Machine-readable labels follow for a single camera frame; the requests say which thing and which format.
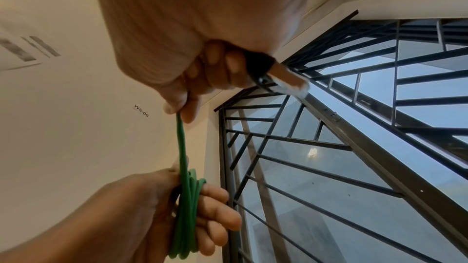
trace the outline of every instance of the person's left hand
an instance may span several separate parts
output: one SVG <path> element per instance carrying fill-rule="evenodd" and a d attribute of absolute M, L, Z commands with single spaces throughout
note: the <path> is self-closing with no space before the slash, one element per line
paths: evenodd
<path fill-rule="evenodd" d="M 174 189 L 178 164 L 135 174 L 105 185 L 65 220 L 31 241 L 0 254 L 1 262 L 162 263 L 174 230 Z M 238 212 L 228 207 L 226 190 L 205 184 L 197 209 L 195 236 L 201 254 L 240 230 Z"/>

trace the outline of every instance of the green cable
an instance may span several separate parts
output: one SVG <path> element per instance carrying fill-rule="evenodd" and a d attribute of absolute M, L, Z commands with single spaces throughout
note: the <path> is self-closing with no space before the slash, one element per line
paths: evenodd
<path fill-rule="evenodd" d="M 190 252 L 198 252 L 195 239 L 196 207 L 205 179 L 196 179 L 194 169 L 188 170 L 187 154 L 185 153 L 184 124 L 177 113 L 177 142 L 179 144 L 180 183 L 182 193 L 179 198 L 179 206 L 175 217 L 175 231 L 169 258 L 174 259 L 179 255 L 182 260 L 189 256 Z"/>

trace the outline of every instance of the fingernail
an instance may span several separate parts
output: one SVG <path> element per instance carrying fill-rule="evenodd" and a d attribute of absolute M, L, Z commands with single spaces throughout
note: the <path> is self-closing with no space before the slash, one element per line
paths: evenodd
<path fill-rule="evenodd" d="M 167 102 L 164 102 L 164 104 L 162 105 L 162 110 L 166 114 L 174 114 L 175 113 L 174 108 L 172 108 L 172 106 L 169 105 L 169 103 L 167 103 Z"/>
<path fill-rule="evenodd" d="M 226 66 L 231 73 L 238 73 L 240 71 L 238 63 L 232 56 L 226 56 Z"/>
<path fill-rule="evenodd" d="M 198 69 L 196 66 L 190 66 L 185 73 L 188 77 L 194 79 L 198 75 Z"/>
<path fill-rule="evenodd" d="M 206 59 L 208 64 L 214 66 L 219 62 L 219 50 L 213 47 L 210 51 L 206 53 Z"/>

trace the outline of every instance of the coiled green wire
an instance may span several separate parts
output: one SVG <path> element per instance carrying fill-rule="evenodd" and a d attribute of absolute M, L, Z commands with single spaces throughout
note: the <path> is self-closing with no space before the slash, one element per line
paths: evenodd
<path fill-rule="evenodd" d="M 206 180 L 197 180 L 195 170 L 188 170 L 184 125 L 179 113 L 177 113 L 176 118 L 182 193 L 180 194 L 179 206 L 175 217 L 176 226 L 169 251 L 169 258 L 174 259 L 179 255 L 179 258 L 185 259 L 189 256 L 190 252 L 198 252 L 195 239 L 196 208 L 201 188 L 206 183 Z"/>

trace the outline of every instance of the hand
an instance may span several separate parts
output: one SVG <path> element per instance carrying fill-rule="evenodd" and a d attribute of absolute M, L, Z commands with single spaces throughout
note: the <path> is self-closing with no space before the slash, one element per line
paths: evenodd
<path fill-rule="evenodd" d="M 175 221 L 170 197 L 178 186 L 175 167 L 107 184 L 52 229 L 0 254 L 0 261 L 162 263 Z M 241 227 L 239 213 L 225 205 L 228 198 L 219 187 L 202 188 L 195 235 L 203 255 L 227 243 L 227 229 Z"/>
<path fill-rule="evenodd" d="M 200 94 L 251 84 L 236 48 L 273 54 L 296 30 L 307 0 L 99 1 L 119 68 L 189 123 Z"/>

